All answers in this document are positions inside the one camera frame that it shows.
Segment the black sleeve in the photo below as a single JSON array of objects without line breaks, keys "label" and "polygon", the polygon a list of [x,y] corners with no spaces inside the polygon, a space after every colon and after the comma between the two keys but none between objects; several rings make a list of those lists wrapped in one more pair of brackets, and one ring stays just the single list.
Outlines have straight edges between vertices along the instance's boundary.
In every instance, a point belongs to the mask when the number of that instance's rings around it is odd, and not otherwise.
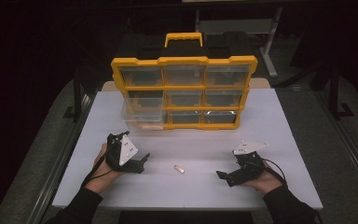
[{"label": "black sleeve", "polygon": [[69,205],[49,219],[46,224],[89,224],[102,200],[101,195],[82,188]]},{"label": "black sleeve", "polygon": [[263,198],[274,224],[314,224],[315,211],[296,198],[287,186],[278,187]]}]

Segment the gray table surface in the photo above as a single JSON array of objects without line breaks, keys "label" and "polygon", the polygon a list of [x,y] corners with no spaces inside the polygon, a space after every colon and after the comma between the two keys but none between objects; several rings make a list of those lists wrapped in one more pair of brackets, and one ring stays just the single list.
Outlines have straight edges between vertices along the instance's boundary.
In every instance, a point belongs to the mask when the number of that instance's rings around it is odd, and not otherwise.
[{"label": "gray table surface", "polygon": [[[118,91],[98,92],[52,205],[68,205],[107,135],[128,130],[120,117],[122,102]],[[246,187],[230,188],[215,172],[237,170],[232,150],[241,141],[250,141],[268,142],[269,147],[258,154],[280,165],[289,189],[299,200],[315,209],[323,208],[273,89],[250,90],[237,130],[131,131],[129,138],[139,148],[134,159],[151,153],[145,171],[119,178],[102,194],[100,206],[114,210],[265,208],[260,193]],[[185,173],[174,170],[174,165],[183,167]]]}]

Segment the left hand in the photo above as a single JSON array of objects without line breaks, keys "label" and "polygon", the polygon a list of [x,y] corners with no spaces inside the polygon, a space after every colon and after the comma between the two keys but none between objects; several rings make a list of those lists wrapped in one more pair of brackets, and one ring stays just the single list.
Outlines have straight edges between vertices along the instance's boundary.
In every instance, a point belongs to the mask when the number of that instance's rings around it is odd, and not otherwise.
[{"label": "left hand", "polygon": [[[101,156],[104,154],[106,149],[107,149],[107,144],[104,143],[100,153],[98,154],[97,158],[95,158],[94,160],[94,165],[101,158]],[[100,165],[98,170],[94,173],[94,175],[92,175],[92,177],[98,175],[103,175],[103,176],[97,177],[95,179],[91,179],[89,183],[86,184],[85,188],[90,189],[98,194],[101,194],[113,182],[115,182],[117,178],[119,178],[121,175],[124,175],[124,173],[112,171],[112,168],[110,168],[110,166],[106,163],[106,161],[103,161],[103,163]]]}]

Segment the yellow storage organizer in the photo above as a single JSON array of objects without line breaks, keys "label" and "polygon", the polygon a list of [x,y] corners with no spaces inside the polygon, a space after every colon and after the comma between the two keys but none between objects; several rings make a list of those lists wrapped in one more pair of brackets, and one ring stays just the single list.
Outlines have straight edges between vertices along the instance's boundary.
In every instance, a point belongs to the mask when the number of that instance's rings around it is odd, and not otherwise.
[{"label": "yellow storage organizer", "polygon": [[238,128],[257,59],[244,32],[125,35],[111,65],[129,128],[220,130]]}]

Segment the small white object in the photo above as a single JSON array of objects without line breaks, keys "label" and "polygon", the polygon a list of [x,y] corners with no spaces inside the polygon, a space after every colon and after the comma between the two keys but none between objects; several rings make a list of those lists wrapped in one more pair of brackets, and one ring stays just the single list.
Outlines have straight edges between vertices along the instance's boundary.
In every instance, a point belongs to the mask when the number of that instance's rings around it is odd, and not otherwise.
[{"label": "small white object", "polygon": [[268,146],[269,146],[268,142],[260,143],[260,142],[242,141],[241,144],[233,151],[233,153],[234,155],[243,155]]},{"label": "small white object", "polygon": [[123,135],[121,139],[120,166],[129,161],[136,153],[138,148],[132,143],[127,135]]},{"label": "small white object", "polygon": [[173,169],[177,170],[179,173],[184,174],[185,173],[185,169],[183,169],[182,167],[178,166],[178,165],[174,165]]}]

